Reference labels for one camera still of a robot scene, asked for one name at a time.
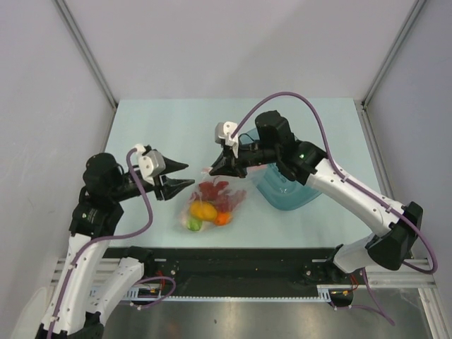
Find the red toy lobster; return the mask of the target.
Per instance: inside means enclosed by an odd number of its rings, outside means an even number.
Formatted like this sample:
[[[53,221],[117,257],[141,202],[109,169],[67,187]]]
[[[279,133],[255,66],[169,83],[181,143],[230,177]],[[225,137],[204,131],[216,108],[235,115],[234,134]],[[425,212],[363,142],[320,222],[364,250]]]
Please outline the red toy lobster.
[[[227,181],[218,182],[201,182],[198,185],[199,193],[201,194],[201,200],[203,201],[215,201],[220,193],[229,186]]]

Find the clear pink zip top bag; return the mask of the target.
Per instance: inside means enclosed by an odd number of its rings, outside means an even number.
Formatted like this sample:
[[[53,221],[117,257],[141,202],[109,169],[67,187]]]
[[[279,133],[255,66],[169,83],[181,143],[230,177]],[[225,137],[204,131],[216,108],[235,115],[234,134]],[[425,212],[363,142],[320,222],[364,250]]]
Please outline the clear pink zip top bag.
[[[250,167],[244,179],[211,175],[211,168],[201,170],[190,195],[178,214],[180,227],[190,232],[204,232],[230,225],[244,202],[251,198],[267,170],[265,165]]]

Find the purple toy grapes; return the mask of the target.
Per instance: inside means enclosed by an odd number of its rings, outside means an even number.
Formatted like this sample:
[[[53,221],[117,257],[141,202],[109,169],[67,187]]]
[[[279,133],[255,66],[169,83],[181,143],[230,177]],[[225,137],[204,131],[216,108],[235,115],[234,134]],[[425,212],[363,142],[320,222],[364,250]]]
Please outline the purple toy grapes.
[[[246,198],[245,190],[238,190],[234,193],[226,191],[218,195],[214,201],[214,206],[221,213],[232,212]]]

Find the yellow toy lemon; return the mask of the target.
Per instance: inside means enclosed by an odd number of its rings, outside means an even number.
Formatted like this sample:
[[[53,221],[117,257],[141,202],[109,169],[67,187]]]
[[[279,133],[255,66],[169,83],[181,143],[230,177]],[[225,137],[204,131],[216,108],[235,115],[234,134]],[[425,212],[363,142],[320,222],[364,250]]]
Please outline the yellow toy lemon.
[[[194,201],[189,207],[190,215],[202,221],[212,222],[218,216],[216,208],[209,202]]]

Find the green orange toy mango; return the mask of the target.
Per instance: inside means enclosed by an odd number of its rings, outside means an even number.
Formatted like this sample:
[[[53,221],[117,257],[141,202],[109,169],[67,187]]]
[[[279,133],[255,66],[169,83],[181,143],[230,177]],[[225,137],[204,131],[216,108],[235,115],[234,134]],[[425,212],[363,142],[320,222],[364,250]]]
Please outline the green orange toy mango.
[[[202,232],[214,227],[224,227],[230,224],[232,220],[233,215],[231,213],[219,213],[214,221],[200,220],[190,216],[185,227],[192,232]]]

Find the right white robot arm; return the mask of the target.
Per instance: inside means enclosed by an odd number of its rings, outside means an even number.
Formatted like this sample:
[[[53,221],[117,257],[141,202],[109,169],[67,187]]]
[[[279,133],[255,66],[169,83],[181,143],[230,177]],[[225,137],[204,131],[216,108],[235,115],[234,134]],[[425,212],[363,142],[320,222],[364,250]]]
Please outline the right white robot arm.
[[[222,146],[222,153],[210,175],[245,178],[250,167],[274,164],[286,179],[327,195],[357,216],[371,234],[335,248],[326,265],[326,276],[333,283],[343,283],[358,268],[372,264],[388,270],[402,266],[420,230],[423,210],[419,205],[411,202],[404,206],[362,186],[332,164],[324,150],[297,139],[289,121],[276,111],[259,114],[255,125],[257,140],[241,145],[233,136],[236,123],[217,124],[215,141]]]

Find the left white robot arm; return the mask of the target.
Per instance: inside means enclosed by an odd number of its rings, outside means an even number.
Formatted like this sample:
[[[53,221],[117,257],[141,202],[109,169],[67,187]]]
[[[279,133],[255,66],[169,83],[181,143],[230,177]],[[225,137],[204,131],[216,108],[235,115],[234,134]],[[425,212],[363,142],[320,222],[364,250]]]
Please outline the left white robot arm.
[[[173,278],[158,270],[151,250],[131,246],[113,274],[90,295],[110,242],[137,237],[152,225],[148,193],[168,201],[194,183],[192,179],[170,179],[169,174],[186,169],[187,164],[171,160],[149,145],[132,148],[126,163],[122,167],[110,153],[99,153],[86,162],[62,275],[36,338],[101,338],[112,311],[134,285],[156,282],[159,290],[165,285],[176,287]],[[117,235],[115,230],[124,214],[121,202],[137,196],[148,212],[147,223],[139,230]]]

